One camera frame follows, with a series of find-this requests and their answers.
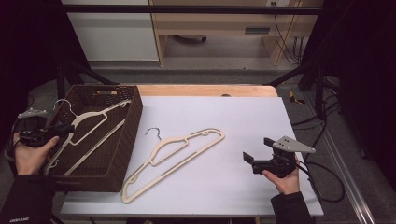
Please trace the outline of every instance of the clothes hanger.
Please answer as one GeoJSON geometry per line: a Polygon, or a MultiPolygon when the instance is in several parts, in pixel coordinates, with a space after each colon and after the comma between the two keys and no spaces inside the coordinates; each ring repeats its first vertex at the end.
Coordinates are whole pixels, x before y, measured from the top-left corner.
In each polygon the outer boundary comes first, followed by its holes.
{"type": "Polygon", "coordinates": [[[209,149],[210,147],[213,147],[216,143],[218,143],[219,141],[221,141],[224,138],[224,133],[220,130],[217,129],[204,129],[201,130],[197,133],[192,133],[189,134],[187,136],[184,137],[171,137],[171,138],[167,138],[167,139],[163,139],[162,141],[160,141],[160,143],[157,144],[157,146],[152,150],[151,155],[149,156],[149,158],[132,174],[130,175],[127,180],[124,182],[122,190],[121,190],[121,198],[122,201],[124,203],[130,203],[132,200],[134,200],[135,198],[137,198],[140,194],[142,194],[143,192],[145,192],[147,189],[151,188],[152,186],[154,186],[155,184],[157,184],[158,182],[160,182],[162,179],[166,178],[168,175],[172,174],[175,170],[177,170],[178,168],[180,168],[182,165],[186,164],[187,162],[191,161],[192,159],[194,159],[196,156],[198,156],[199,154],[203,153],[204,151],[206,151],[207,149],[209,149]],[[206,146],[198,149],[197,151],[195,151],[194,153],[192,153],[189,157],[187,157],[186,159],[184,159],[183,161],[179,162],[177,165],[175,165],[174,167],[172,167],[171,169],[169,169],[168,171],[166,171],[165,173],[163,173],[162,175],[156,177],[155,179],[153,179],[151,182],[149,182],[145,187],[141,188],[140,190],[138,190],[137,192],[135,192],[134,194],[132,194],[131,196],[128,196],[128,187],[130,185],[132,185],[137,178],[139,177],[139,174],[146,168],[148,167],[148,165],[152,165],[152,166],[156,166],[159,163],[165,161],[166,159],[168,159],[169,157],[171,157],[172,155],[174,155],[176,152],[180,151],[183,147],[185,147],[186,145],[189,144],[189,139],[196,137],[196,136],[207,136],[210,133],[217,133],[219,135],[219,137],[212,141],[211,143],[207,144],[206,146]],[[177,142],[184,142],[184,144],[175,149],[174,151],[172,151],[171,153],[169,153],[168,155],[166,155],[165,157],[163,157],[162,159],[160,159],[159,161],[154,161],[155,157],[158,154],[158,151],[171,143],[177,143],[177,142]]]}
{"type": "Polygon", "coordinates": [[[71,110],[71,105],[70,105],[70,111],[76,116],[76,118],[73,120],[73,122],[71,123],[71,125],[75,126],[75,129],[77,128],[77,126],[84,120],[90,117],[94,117],[94,116],[99,116],[99,115],[103,115],[105,116],[98,124],[96,124],[89,132],[87,132],[84,136],[82,136],[77,142],[72,142],[72,138],[74,133],[70,133],[67,136],[67,139],[64,141],[64,143],[62,144],[62,146],[56,151],[55,155],[51,158],[51,160],[49,161],[49,163],[46,165],[45,169],[44,169],[44,175],[48,175],[48,173],[50,172],[50,169],[54,168],[57,165],[58,162],[58,158],[59,156],[62,154],[62,152],[64,151],[64,149],[70,144],[72,146],[76,146],[78,145],[81,141],[83,141],[88,135],[90,135],[94,130],[96,130],[101,124],[103,124],[106,120],[107,120],[107,112],[110,110],[113,110],[115,108],[118,107],[125,107],[127,104],[131,103],[131,100],[124,100],[121,101],[117,104],[114,104],[102,111],[93,111],[93,112],[86,112],[83,113],[81,115],[76,115],[74,112],[72,112],[71,110]]]}
{"type": "Polygon", "coordinates": [[[111,134],[113,134],[116,130],[118,130],[123,124],[125,123],[125,119],[123,119],[119,124],[117,124],[112,130],[110,130],[110,132],[108,132],[99,142],[97,142],[95,144],[95,146],[93,146],[90,150],[88,150],[87,153],[85,153],[81,159],[79,159],[72,167],[70,167],[70,169],[64,173],[64,176],[68,176],[71,173],[73,173],[73,171],[75,171],[89,156],[91,156],[91,154],[97,149],[99,148],[99,146],[102,145],[102,143],[104,143],[108,137],[111,136],[111,134]]]}

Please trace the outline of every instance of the white cabinet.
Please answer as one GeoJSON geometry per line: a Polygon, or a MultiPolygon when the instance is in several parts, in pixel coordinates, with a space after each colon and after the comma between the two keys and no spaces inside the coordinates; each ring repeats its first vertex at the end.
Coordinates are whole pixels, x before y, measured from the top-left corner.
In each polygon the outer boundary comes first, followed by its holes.
{"type": "MultiPolygon", "coordinates": [[[[64,4],[147,5],[146,0],[62,0],[64,4]]],[[[88,61],[158,61],[148,13],[68,13],[88,61]]]]}

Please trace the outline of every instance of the wicker basket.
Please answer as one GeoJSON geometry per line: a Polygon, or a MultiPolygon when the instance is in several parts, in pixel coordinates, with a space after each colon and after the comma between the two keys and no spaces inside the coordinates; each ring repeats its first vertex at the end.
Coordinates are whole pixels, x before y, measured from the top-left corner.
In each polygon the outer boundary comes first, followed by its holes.
{"type": "MultiPolygon", "coordinates": [[[[136,86],[107,86],[107,85],[75,85],[67,93],[66,101],[58,107],[50,125],[59,123],[71,124],[76,115],[86,112],[103,111],[121,101],[131,100],[125,107],[116,107],[106,112],[82,120],[75,129],[72,142],[76,143],[87,132],[93,130],[83,138],[79,144],[68,144],[60,154],[56,166],[49,171],[56,182],[58,191],[101,191],[118,192],[121,190],[123,179],[131,159],[134,140],[137,134],[142,114],[142,101],[136,86]],[[65,176],[84,154],[93,148],[114,127],[124,124],[111,134],[75,171],[65,176]]],[[[54,148],[51,155],[59,148],[54,148]]]]}

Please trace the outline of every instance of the hand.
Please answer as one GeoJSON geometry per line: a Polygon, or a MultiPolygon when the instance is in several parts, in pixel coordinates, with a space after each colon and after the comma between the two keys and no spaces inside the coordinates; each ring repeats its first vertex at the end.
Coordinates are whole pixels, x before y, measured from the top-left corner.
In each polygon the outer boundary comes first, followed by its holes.
{"type": "MultiPolygon", "coordinates": [[[[14,139],[18,138],[19,134],[14,134],[14,139]]],[[[50,149],[55,147],[58,141],[59,137],[55,136],[42,147],[27,147],[22,143],[17,143],[15,146],[15,164],[18,175],[38,175],[50,149]]]]}
{"type": "Polygon", "coordinates": [[[267,177],[269,181],[275,184],[279,193],[292,194],[300,191],[298,168],[283,178],[278,178],[276,175],[267,170],[263,170],[262,174],[267,177]]]}

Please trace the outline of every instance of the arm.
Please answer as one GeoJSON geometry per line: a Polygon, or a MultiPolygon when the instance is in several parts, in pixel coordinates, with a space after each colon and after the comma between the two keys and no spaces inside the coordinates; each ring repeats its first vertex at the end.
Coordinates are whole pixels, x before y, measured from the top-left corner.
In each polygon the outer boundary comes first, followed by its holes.
{"type": "Polygon", "coordinates": [[[0,213],[0,223],[52,223],[52,198],[54,183],[38,175],[47,154],[59,140],[54,137],[38,148],[18,143],[15,147],[15,162],[18,175],[0,213]]]}
{"type": "Polygon", "coordinates": [[[298,169],[284,178],[264,170],[262,174],[275,184],[279,194],[271,199],[278,224],[311,224],[314,223],[303,194],[300,192],[298,169]]]}

